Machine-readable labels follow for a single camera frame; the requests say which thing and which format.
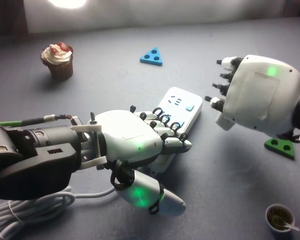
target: robot fingertip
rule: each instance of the robot fingertip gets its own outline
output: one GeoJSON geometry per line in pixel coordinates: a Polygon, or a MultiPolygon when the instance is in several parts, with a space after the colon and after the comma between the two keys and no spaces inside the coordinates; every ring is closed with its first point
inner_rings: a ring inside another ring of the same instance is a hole
{"type": "Polygon", "coordinates": [[[212,97],[210,97],[210,96],[205,96],[205,97],[204,97],[204,100],[207,101],[207,102],[210,102],[211,99],[212,99],[212,97]]]}

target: brown paper liner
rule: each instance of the brown paper liner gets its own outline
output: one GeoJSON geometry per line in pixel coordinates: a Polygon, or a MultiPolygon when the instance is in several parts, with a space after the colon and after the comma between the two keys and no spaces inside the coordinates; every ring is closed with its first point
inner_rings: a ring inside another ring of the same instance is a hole
{"type": "Polygon", "coordinates": [[[74,69],[73,69],[72,62],[74,59],[74,50],[72,47],[70,47],[70,51],[72,52],[70,60],[66,63],[62,63],[59,65],[52,64],[51,62],[48,62],[48,61],[42,59],[41,54],[40,54],[41,62],[49,68],[51,75],[54,79],[67,80],[73,75],[74,69]]]}

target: blue triangle block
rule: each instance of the blue triangle block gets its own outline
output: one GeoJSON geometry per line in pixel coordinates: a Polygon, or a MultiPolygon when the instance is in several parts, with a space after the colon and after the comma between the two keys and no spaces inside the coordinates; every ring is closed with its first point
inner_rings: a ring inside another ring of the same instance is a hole
{"type": "Polygon", "coordinates": [[[162,66],[162,59],[157,47],[148,51],[145,55],[140,57],[140,62],[145,64],[153,64],[162,66]]]}

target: spoon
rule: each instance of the spoon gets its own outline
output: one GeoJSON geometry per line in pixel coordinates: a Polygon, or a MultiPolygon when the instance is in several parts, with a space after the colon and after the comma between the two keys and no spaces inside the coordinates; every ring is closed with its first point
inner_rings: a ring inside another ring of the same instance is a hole
{"type": "Polygon", "coordinates": [[[285,220],[282,219],[282,217],[280,217],[278,215],[273,215],[271,220],[272,220],[273,224],[276,225],[277,227],[284,227],[284,228],[289,228],[289,229],[293,229],[296,231],[300,231],[299,227],[287,223],[285,220]]]}

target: robotic arm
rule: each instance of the robotic arm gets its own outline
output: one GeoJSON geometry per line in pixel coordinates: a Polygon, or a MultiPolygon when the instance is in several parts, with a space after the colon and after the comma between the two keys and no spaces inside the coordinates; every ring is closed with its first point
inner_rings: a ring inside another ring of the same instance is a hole
{"type": "Polygon", "coordinates": [[[84,125],[76,116],[49,115],[22,121],[21,126],[70,119],[72,126],[36,129],[0,125],[0,199],[31,200],[63,190],[71,174],[90,167],[112,171],[110,182],[130,204],[151,214],[178,216],[186,205],[138,168],[159,155],[187,152],[187,134],[179,124],[167,127],[169,116],[153,112],[113,110],[84,125]]]}
{"type": "Polygon", "coordinates": [[[216,123],[228,131],[234,124],[271,137],[300,143],[300,72],[267,57],[247,55],[217,60],[229,73],[220,76],[228,84],[213,84],[226,98],[209,97],[220,113],[216,123]]]}

